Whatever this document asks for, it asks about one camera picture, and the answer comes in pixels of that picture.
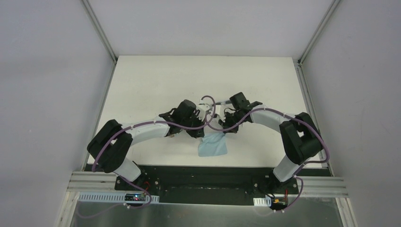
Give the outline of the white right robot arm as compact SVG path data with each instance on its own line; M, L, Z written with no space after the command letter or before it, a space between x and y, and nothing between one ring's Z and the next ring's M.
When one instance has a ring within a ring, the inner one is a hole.
M219 125L224 133L236 133L242 123L266 126L281 135L285 155L269 174L269 189L275 194L287 188L287 180L310 158L323 150L323 140L309 114L284 114L262 102L250 102L242 92L229 98L230 111L222 111Z

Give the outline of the light blue cleaning cloth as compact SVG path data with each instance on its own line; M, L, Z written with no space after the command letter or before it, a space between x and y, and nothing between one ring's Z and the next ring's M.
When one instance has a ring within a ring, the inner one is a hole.
M198 156L215 157L228 153L225 134L215 132L206 134L198 146Z

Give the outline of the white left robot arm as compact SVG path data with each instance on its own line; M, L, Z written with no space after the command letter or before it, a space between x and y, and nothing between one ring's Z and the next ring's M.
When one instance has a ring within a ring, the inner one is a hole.
M115 173L126 179L132 191L144 186L142 170L127 158L135 144L162 137L169 137L186 131L193 138L204 136L205 116L211 106L200 102L183 100L176 108L161 113L149 121L124 125L111 119L99 130L87 145L88 153L94 158L93 171Z

